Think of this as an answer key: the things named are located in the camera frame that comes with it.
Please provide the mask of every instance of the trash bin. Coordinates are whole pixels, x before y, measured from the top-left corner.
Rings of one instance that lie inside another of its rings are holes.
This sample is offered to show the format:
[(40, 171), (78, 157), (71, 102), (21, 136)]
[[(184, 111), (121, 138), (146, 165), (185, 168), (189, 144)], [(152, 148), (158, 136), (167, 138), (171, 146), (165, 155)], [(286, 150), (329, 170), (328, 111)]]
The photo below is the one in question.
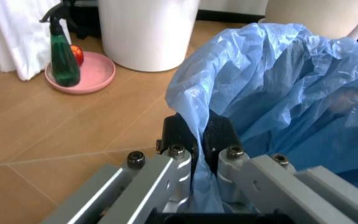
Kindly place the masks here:
[[(322, 165), (358, 187), (358, 43), (301, 24), (250, 24), (216, 35), (185, 60), (168, 105), (200, 140), (209, 110), (228, 117), (251, 157), (287, 155), (296, 169)], [(202, 150), (193, 209), (222, 211)]]
[(103, 48), (114, 62), (163, 71), (185, 59), (199, 0), (99, 0)]

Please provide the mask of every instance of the red ball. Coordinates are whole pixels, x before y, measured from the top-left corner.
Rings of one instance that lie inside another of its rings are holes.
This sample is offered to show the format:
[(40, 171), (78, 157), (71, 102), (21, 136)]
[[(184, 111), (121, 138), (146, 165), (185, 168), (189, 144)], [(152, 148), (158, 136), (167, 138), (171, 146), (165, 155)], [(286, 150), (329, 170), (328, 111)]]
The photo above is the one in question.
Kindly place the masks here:
[(81, 66), (83, 63), (83, 51), (77, 45), (71, 45), (71, 51), (73, 52), (74, 57), (77, 60), (78, 66)]

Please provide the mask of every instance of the black spray nozzle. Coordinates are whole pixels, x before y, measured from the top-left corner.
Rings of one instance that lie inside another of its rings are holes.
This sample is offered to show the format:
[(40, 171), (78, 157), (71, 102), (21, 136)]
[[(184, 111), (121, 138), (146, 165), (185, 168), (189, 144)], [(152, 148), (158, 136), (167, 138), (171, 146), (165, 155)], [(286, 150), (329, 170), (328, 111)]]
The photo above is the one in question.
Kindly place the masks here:
[(69, 7), (73, 4), (74, 2), (71, 3), (71, 1), (60, 2), (59, 4), (53, 6), (50, 10), (48, 10), (43, 16), (43, 18), (40, 20), (40, 22), (48, 22), (48, 18), (50, 18), (51, 22), (52, 20), (69, 18)]
[(76, 0), (64, 0), (59, 4), (53, 6), (46, 12), (44, 17), (39, 22), (50, 22), (50, 33), (52, 35), (63, 34), (63, 28), (61, 27), (59, 20), (66, 19), (68, 23), (74, 28), (77, 28), (76, 24), (70, 17), (69, 8), (74, 5)]

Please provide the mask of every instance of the white bin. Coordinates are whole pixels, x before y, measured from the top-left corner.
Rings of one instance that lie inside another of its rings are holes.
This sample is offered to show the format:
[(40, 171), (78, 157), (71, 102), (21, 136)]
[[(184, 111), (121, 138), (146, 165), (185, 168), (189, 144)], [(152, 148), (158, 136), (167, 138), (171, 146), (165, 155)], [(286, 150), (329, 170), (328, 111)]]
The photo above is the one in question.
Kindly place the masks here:
[(164, 71), (185, 59), (199, 0), (99, 0), (103, 48), (114, 62)]

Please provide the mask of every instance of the blue plastic bag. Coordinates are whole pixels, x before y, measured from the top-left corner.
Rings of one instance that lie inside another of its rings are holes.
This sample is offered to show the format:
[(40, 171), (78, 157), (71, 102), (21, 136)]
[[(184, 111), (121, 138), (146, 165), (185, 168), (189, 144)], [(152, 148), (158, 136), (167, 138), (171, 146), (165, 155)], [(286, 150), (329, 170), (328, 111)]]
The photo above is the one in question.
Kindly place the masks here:
[[(296, 169), (323, 165), (358, 186), (358, 43), (300, 24), (228, 29), (191, 55), (166, 92), (200, 140), (209, 109), (229, 117), (251, 157), (281, 152)], [(222, 212), (202, 150), (193, 211)]]

